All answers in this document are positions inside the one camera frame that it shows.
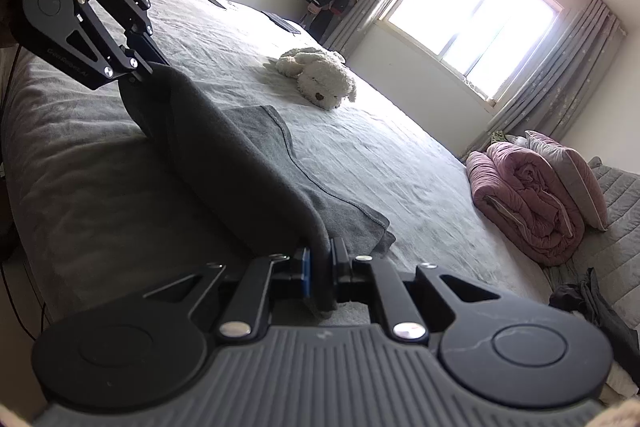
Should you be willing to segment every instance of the white teddy bear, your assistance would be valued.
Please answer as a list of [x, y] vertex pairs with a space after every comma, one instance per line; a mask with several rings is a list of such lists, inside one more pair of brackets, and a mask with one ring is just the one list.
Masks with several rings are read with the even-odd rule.
[[340, 107], [348, 97], [356, 100], [356, 82], [338, 52], [322, 48], [296, 48], [283, 54], [276, 69], [298, 80], [298, 90], [318, 107], [330, 110]]

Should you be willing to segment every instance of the window sill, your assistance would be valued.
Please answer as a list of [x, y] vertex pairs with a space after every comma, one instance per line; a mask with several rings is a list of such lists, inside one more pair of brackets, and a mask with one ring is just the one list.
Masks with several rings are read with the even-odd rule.
[[433, 55], [433, 52], [430, 51], [423, 44], [420, 44], [416, 39], [414, 39], [411, 35], [403, 32], [397, 26], [389, 23], [387, 20], [379, 19], [376, 21], [376, 25], [382, 28], [385, 32], [389, 33], [391, 36], [395, 37], [402, 44], [405, 44], [418, 55], [427, 55], [429, 58], [433, 59], [436, 66], [443, 71], [446, 71], [454, 78], [451, 79], [453, 83], [460, 87], [460, 90], [466, 93], [467, 96], [471, 97], [477, 104], [479, 104], [487, 113], [490, 115], [494, 115], [498, 112], [499, 102], [496, 102], [495, 107], [485, 101], [478, 93], [476, 93], [471, 87], [467, 86], [463, 77], [457, 71], [449, 68], [446, 63], [438, 60], [438, 58]]

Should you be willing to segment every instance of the gray bed sheet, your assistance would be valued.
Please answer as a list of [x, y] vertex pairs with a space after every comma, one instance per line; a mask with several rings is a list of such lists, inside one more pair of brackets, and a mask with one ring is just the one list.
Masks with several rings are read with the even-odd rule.
[[630, 328], [640, 331], [640, 176], [589, 162], [607, 201], [606, 232], [587, 229], [572, 258], [548, 270], [553, 287], [576, 282], [593, 267], [602, 296]]
[[[398, 240], [388, 257], [399, 269], [430, 261], [548, 299], [540, 267], [473, 206], [464, 166], [397, 107], [358, 79], [357, 102], [326, 112], [274, 70], [283, 52], [315, 44], [304, 30], [290, 34], [236, 4], [224, 11], [207, 0], [151, 1], [154, 38], [172, 64], [221, 108], [273, 105], [309, 171], [389, 218]], [[13, 56], [2, 52], [4, 73]], [[91, 92], [23, 51], [6, 102], [12, 209], [54, 317], [202, 263], [247, 263], [226, 253], [235, 238], [155, 154], [114, 84]], [[349, 306], [333, 320], [366, 314]]]

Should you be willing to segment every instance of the pink comforter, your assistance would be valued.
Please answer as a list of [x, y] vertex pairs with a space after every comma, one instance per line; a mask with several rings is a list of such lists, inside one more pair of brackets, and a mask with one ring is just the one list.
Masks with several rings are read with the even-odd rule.
[[567, 261], [584, 235], [580, 211], [546, 160], [511, 143], [466, 160], [474, 204], [534, 261]]

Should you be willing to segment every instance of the metal screw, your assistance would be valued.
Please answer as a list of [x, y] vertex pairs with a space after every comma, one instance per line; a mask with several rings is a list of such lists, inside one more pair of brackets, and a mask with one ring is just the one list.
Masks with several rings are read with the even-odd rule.
[[414, 341], [423, 336], [427, 330], [423, 325], [415, 322], [401, 322], [394, 326], [394, 335], [408, 341]]
[[220, 333], [230, 339], [239, 339], [251, 333], [251, 326], [246, 322], [240, 321], [225, 322], [220, 326]]

